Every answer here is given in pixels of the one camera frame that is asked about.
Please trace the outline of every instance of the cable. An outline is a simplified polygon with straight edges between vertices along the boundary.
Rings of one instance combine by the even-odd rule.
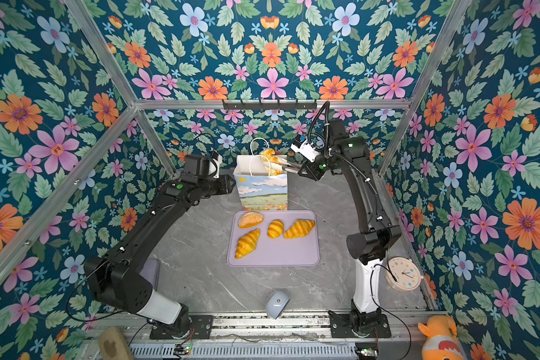
[[[390,270],[388,270],[386,267],[384,267],[383,265],[381,264],[375,264],[374,265],[375,267],[376,266],[380,266],[382,269],[388,271],[389,273],[392,274],[392,272]],[[376,306],[378,306],[379,308],[381,308],[382,310],[384,310],[385,312],[389,313],[390,315],[394,316],[396,319],[398,319],[403,325],[404,327],[406,328],[406,330],[408,330],[408,337],[410,337],[410,340],[408,342],[408,350],[406,351],[406,354],[404,354],[400,359],[398,360],[403,360],[404,358],[406,358],[406,356],[408,356],[408,354],[410,353],[410,348],[412,347],[412,335],[410,333],[410,328],[406,325],[405,322],[402,321],[401,318],[399,318],[398,316],[394,315],[393,313],[389,312],[388,310],[386,310],[385,308],[381,307],[380,304],[378,304],[376,302],[376,299],[374,298],[374,292],[372,290],[372,276],[374,275],[374,271],[372,271],[370,273],[370,294],[372,294],[372,301],[374,301],[374,303],[376,304]]]

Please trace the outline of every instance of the pastry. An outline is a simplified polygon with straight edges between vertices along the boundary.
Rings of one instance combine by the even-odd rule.
[[[241,259],[244,256],[250,254],[256,249],[256,244],[258,243],[258,238],[260,237],[260,230],[252,230],[248,234],[242,236],[238,239],[236,245],[236,259]]]
[[[245,229],[247,227],[258,225],[262,221],[264,221],[264,216],[262,214],[259,212],[250,211],[245,213],[244,216],[240,218],[240,221],[238,221],[238,227],[240,229]]]
[[[297,237],[304,237],[312,231],[316,226],[316,221],[312,220],[296,220],[294,225],[284,233],[285,239],[294,239]]]
[[[284,232],[284,223],[281,220],[274,220],[268,225],[268,237],[275,239]]]

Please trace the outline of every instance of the computer mouse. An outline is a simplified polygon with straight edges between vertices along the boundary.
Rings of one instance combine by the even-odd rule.
[[[277,319],[284,311],[288,301],[290,301],[288,292],[284,290],[275,291],[266,303],[266,314],[273,319]]]

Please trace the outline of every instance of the paper bag handle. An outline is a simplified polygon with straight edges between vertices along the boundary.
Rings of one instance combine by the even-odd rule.
[[[266,143],[266,146],[270,149],[270,144],[268,143],[268,141],[266,141],[266,139],[264,138],[253,138],[252,141],[250,141],[250,154],[254,155],[254,150],[252,150],[252,143],[256,140],[263,140],[265,143]]]
[[[252,156],[252,158],[250,159],[250,164],[248,165],[248,168],[250,169],[250,176],[252,176],[252,160],[254,160],[254,158],[257,157],[257,156],[262,156],[262,157],[266,158],[266,161],[270,164],[270,159],[267,158],[267,157],[264,156],[264,155],[258,154],[258,155]],[[266,169],[268,169],[268,176],[270,176],[270,168],[266,168]]]

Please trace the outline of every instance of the marble surface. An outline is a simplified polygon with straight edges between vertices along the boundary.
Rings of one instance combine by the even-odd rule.
[[[288,309],[349,308],[355,264],[346,249],[346,235],[358,231],[358,220],[346,180],[327,174],[316,182],[289,174],[288,207],[316,213],[318,265],[229,266],[226,257],[231,223],[234,213],[242,210],[234,190],[230,195],[202,200],[158,243],[150,256],[160,261],[157,290],[186,304],[192,312],[263,311],[276,289],[290,293]],[[406,256],[404,246],[399,239],[390,249],[390,257]],[[422,291],[397,292],[383,276],[379,297],[380,305],[388,309],[426,307]]]

